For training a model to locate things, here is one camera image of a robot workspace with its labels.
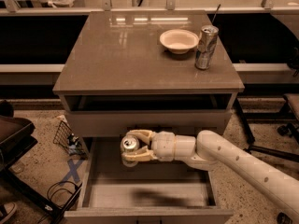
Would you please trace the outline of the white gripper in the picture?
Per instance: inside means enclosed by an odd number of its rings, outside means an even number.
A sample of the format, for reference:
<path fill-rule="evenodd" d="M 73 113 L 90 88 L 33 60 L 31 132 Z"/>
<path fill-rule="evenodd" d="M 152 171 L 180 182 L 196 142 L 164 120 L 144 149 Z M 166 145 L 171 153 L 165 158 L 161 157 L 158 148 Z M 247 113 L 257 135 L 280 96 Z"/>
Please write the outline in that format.
<path fill-rule="evenodd" d="M 151 149 L 142 147 L 133 152 L 124 152 L 121 156 L 126 161 L 153 161 L 156 159 L 172 161 L 174 159 L 175 135 L 173 133 L 160 132 L 155 134 L 152 130 L 131 130 L 127 135 L 135 136 L 148 146 L 151 142 Z"/>

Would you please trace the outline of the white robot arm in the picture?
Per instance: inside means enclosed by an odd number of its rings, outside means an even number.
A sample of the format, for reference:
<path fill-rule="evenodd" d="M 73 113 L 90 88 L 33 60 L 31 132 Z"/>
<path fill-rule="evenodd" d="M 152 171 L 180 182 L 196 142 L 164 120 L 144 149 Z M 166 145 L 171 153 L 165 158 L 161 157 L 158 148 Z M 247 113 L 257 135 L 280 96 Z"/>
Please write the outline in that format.
<path fill-rule="evenodd" d="M 294 223 L 299 222 L 299 181 L 210 130 L 195 137 L 131 130 L 121 140 L 121 158 L 128 167 L 142 161 L 182 161 L 205 171 L 221 162 L 276 204 Z"/>

